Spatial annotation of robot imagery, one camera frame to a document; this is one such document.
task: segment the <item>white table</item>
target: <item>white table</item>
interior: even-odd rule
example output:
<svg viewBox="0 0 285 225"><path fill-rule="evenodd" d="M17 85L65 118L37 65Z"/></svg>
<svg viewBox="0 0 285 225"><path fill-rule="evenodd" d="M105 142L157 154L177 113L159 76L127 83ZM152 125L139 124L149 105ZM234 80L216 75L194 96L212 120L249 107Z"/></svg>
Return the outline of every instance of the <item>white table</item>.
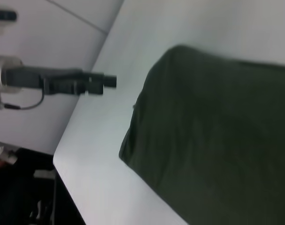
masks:
<svg viewBox="0 0 285 225"><path fill-rule="evenodd" d="M125 0L93 69L117 75L117 90L80 98L54 155L86 224L185 224L118 158L132 106L152 65L180 43L285 63L281 2Z"/></svg>

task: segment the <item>white wall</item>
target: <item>white wall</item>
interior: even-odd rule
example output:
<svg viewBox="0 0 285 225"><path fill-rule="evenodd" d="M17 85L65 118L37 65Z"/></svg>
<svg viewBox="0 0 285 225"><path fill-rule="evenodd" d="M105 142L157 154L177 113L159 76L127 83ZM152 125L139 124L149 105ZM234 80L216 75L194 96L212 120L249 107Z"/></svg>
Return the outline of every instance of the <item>white wall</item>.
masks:
<svg viewBox="0 0 285 225"><path fill-rule="evenodd" d="M106 7L119 8L111 3ZM0 54L16 55L31 66L91 70L107 37L105 32L46 0L0 0L0 4L19 13L17 24L0 35ZM107 24L114 20L112 15L99 15L111 19ZM4 94L3 101L27 106L40 96L39 91L24 90L18 95ZM74 96L46 96L33 110L0 111L0 141L53 154L77 100Z"/></svg>

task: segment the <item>green fabric bag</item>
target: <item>green fabric bag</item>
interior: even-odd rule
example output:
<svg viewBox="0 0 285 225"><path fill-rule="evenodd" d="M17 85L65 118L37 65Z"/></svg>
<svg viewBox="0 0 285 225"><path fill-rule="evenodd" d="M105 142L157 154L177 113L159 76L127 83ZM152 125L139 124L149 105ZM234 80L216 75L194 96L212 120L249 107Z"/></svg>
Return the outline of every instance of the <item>green fabric bag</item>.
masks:
<svg viewBox="0 0 285 225"><path fill-rule="evenodd" d="M168 50L119 157L191 225L285 225L285 67Z"/></svg>

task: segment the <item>metal cylinder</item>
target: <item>metal cylinder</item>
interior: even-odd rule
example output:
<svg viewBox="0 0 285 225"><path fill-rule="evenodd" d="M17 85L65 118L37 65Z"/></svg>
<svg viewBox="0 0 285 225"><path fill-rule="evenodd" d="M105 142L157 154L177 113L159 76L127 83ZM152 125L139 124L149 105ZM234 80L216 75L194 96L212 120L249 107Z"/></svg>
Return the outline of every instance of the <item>metal cylinder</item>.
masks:
<svg viewBox="0 0 285 225"><path fill-rule="evenodd" d="M5 93L16 93L20 89L19 88L12 88L2 84L1 82L1 71L6 68L14 68L21 66L22 62L17 57L12 56L0 56L0 92Z"/></svg>

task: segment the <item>cable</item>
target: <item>cable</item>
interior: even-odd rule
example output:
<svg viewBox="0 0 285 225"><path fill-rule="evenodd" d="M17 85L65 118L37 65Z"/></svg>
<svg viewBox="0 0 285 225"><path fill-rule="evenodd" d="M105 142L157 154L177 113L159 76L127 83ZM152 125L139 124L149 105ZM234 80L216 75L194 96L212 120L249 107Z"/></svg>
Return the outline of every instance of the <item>cable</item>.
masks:
<svg viewBox="0 0 285 225"><path fill-rule="evenodd" d="M5 109L13 109L13 110L29 110L29 109L33 109L33 108L36 108L38 107L39 105L41 105L41 103L43 102L44 100L44 87L42 88L42 96L41 96L41 99L38 103L34 104L34 105L31 105L31 106L27 106L27 107L20 107L18 105L11 105L11 104L7 104L7 103L3 103L3 107Z"/></svg>

